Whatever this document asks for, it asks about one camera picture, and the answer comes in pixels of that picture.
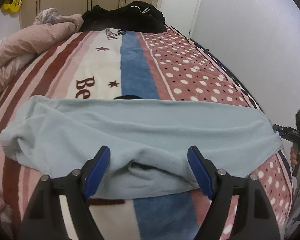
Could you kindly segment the light blue pants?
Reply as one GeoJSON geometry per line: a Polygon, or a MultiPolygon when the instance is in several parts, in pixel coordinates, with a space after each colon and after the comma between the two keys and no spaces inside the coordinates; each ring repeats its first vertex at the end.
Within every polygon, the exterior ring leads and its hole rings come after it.
{"type": "Polygon", "coordinates": [[[102,146],[111,159],[93,196],[136,199],[196,189],[196,146],[217,168],[245,177],[283,148],[259,110],[202,101],[49,99],[33,96],[0,133],[5,155],[51,178],[82,168],[102,146]]]}

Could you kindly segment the pink striped quilt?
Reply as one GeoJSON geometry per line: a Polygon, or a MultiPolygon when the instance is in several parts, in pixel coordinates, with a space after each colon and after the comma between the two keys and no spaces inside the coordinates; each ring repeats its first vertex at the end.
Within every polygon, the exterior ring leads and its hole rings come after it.
{"type": "Polygon", "coordinates": [[[57,9],[45,9],[34,23],[14,33],[0,44],[0,95],[12,78],[36,55],[49,50],[54,44],[68,39],[83,24],[80,14],[62,16],[57,9]]]}

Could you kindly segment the black clothes pile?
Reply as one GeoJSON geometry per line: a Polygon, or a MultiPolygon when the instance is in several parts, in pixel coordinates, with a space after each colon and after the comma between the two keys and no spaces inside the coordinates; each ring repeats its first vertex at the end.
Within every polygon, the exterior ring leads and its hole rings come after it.
{"type": "Polygon", "coordinates": [[[96,5],[86,11],[82,18],[84,23],[80,32],[101,31],[107,28],[150,34],[167,31],[162,12],[153,5],[142,1],[134,1],[115,10],[106,10],[100,5],[96,5]]]}

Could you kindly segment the white door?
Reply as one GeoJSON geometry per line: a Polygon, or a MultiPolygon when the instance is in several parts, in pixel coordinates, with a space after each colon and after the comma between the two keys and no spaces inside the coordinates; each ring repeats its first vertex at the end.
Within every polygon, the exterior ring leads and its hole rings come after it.
{"type": "Polygon", "coordinates": [[[168,25],[190,37],[199,4],[200,0],[161,0],[160,11],[168,25]]]}

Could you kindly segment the yellow ukulele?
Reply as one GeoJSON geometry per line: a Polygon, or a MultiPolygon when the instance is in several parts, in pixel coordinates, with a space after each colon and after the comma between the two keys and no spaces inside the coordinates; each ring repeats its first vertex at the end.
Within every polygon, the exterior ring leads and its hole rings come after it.
{"type": "Polygon", "coordinates": [[[21,9],[22,3],[23,0],[6,0],[0,10],[12,15],[21,9]]]}

